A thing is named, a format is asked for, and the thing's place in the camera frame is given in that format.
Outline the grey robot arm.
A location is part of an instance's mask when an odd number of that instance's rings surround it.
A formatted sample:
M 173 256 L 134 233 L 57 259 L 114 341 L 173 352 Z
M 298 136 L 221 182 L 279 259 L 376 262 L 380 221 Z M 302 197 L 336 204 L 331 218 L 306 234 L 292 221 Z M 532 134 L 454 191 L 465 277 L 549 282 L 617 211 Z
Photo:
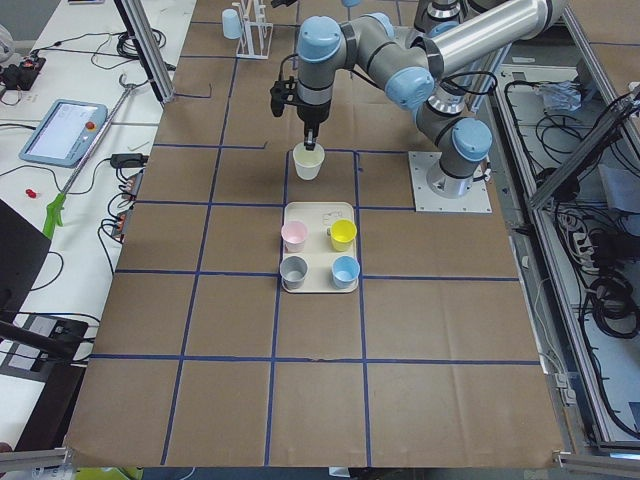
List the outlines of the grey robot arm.
M 293 149 L 299 177 L 319 169 L 325 153 L 317 142 L 329 116 L 335 74 L 361 67 L 374 85 L 398 107 L 414 115 L 417 128 L 441 149 L 438 164 L 426 178 L 444 198 L 466 194 L 478 165 L 492 145 L 492 133 L 480 120 L 461 118 L 450 126 L 439 122 L 446 79 L 485 55 L 520 39 L 544 32 L 563 13 L 563 1 L 506 1 L 484 13 L 429 36 L 416 21 L 411 39 L 400 41 L 389 18 L 371 13 L 339 23 L 328 16 L 307 18 L 298 35 L 298 73 L 292 99 L 304 123 L 304 139 Z
M 413 28 L 427 35 L 441 24 L 463 23 L 501 4 L 500 0 L 419 0 Z

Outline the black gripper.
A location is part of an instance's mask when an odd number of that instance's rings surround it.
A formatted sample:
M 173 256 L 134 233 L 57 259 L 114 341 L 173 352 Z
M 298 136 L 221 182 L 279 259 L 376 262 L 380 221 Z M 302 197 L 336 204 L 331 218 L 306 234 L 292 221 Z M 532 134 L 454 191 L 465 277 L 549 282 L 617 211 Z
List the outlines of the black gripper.
M 331 101 L 316 105 L 302 99 L 298 100 L 297 115 L 303 122 L 305 132 L 303 146 L 307 151 L 313 151 L 316 148 L 320 125 L 328 119 L 330 107 Z

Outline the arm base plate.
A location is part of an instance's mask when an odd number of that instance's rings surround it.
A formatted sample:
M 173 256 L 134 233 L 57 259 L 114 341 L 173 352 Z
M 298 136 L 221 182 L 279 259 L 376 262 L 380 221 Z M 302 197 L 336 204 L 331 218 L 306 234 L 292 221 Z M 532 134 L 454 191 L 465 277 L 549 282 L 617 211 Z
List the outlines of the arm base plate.
M 418 213 L 491 214 L 485 176 L 478 166 L 467 179 L 447 176 L 440 152 L 410 151 L 409 171 Z

